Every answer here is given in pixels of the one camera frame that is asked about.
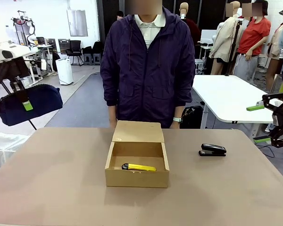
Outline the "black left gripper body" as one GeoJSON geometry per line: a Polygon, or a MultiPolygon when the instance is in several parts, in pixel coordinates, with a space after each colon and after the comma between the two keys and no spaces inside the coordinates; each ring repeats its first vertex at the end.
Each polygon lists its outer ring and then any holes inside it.
{"type": "Polygon", "coordinates": [[[24,78],[30,75],[23,57],[18,57],[5,62],[8,66],[5,78],[12,80],[16,77],[24,78]]]}

